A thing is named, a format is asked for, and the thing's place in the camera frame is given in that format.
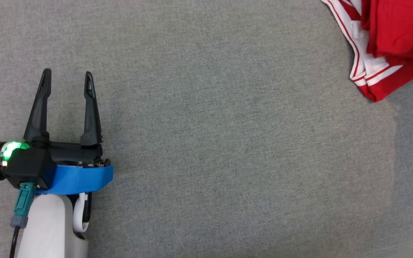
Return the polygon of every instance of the cable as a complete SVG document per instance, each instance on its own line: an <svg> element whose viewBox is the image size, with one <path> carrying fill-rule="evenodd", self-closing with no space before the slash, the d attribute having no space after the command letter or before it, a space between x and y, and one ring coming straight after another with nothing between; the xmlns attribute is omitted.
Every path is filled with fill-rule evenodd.
<svg viewBox="0 0 413 258"><path fill-rule="evenodd" d="M12 245L10 246L9 258L15 257L15 246L17 245L18 232L27 227L28 212L36 195L34 183L22 183L18 191L17 202L14 207L14 215L10 220L10 226L14 228Z"/></svg>
<svg viewBox="0 0 413 258"><path fill-rule="evenodd" d="M14 229L14 235L12 237L12 245L10 245L9 258L14 258L15 256L15 247L17 245L18 231L20 231L20 226L16 226Z"/></svg>

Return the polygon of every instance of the green led light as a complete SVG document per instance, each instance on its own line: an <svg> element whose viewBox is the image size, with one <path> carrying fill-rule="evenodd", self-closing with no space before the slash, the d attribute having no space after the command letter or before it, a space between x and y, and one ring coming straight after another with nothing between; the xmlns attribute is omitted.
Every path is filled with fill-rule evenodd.
<svg viewBox="0 0 413 258"><path fill-rule="evenodd" d="M12 152L15 149L28 149L30 145L28 143L20 143L20 142L9 142L6 146L5 149L2 150L2 157L4 161L8 161L12 155Z"/></svg>

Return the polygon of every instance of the robotic arm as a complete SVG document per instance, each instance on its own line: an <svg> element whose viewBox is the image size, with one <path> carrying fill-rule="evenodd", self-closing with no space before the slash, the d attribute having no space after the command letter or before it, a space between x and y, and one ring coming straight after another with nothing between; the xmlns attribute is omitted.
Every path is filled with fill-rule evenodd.
<svg viewBox="0 0 413 258"><path fill-rule="evenodd" d="M85 258L92 192L113 180L110 160L103 160L103 134L90 72L85 75L85 127L80 143L51 142L47 98L51 70L44 70L23 142L0 142L0 180L19 189L10 225L10 257ZM18 232L24 229L17 256Z"/></svg>

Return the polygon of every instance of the gray fabric surface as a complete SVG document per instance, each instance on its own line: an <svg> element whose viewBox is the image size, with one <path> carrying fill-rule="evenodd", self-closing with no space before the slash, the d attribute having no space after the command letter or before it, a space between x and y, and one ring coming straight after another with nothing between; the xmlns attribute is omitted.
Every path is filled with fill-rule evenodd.
<svg viewBox="0 0 413 258"><path fill-rule="evenodd" d="M78 142L88 70L116 168L91 258L375 257L413 243L413 82L372 104L351 64L317 0L2 0L0 140L50 67L51 139Z"/></svg>

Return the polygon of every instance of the white clip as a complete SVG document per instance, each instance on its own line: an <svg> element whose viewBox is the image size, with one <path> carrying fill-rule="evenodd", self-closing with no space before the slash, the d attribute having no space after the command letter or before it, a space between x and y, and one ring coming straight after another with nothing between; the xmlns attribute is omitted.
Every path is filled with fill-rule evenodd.
<svg viewBox="0 0 413 258"><path fill-rule="evenodd" d="M72 213L72 229L77 233L84 233L89 227L88 222L82 222L82 215L84 214L85 202L88 199L88 195L80 193L79 198L74 205L74 211Z"/></svg>

